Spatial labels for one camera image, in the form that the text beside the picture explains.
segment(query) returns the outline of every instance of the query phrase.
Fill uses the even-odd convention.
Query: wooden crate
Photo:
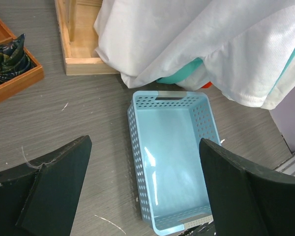
[[[55,0],[63,60],[67,75],[118,73],[101,58],[92,57],[98,46],[93,25],[102,0]]]
[[[0,44],[8,43],[16,39],[12,31],[0,19]],[[0,85],[0,102],[13,96],[14,94],[26,89],[44,78],[43,67],[35,59],[35,57],[25,48],[26,54],[34,62],[36,67],[19,75],[12,80]]]

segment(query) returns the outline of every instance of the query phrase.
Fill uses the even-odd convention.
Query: red object
[[[212,83],[208,82],[206,85],[204,85],[203,87],[201,87],[202,89],[207,89],[209,87],[211,87]]]

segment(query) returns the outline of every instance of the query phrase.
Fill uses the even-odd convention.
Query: gray wooden floor
[[[0,18],[41,62],[43,81],[0,104],[0,171],[53,151],[81,135],[93,146],[72,236],[153,236],[141,220],[126,110],[135,89],[119,76],[64,73],[54,0],[0,0]],[[151,84],[142,90],[177,90]],[[275,168],[291,157],[268,111],[243,107],[219,90],[210,98],[223,146]]]

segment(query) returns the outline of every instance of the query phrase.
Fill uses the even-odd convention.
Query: light blue bin
[[[143,220],[160,236],[212,221],[199,157],[201,138],[220,144],[208,97],[138,91],[128,120]]]

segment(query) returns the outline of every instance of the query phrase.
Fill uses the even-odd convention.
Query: folded cloth
[[[34,64],[24,52],[25,35],[0,45],[0,84],[32,69]]]
[[[295,0],[105,0],[94,27],[97,53],[129,88],[195,59],[203,65],[179,85],[196,90],[211,81],[245,106],[267,100],[273,109],[292,89],[275,92],[284,78],[295,84],[286,67],[295,49]]]

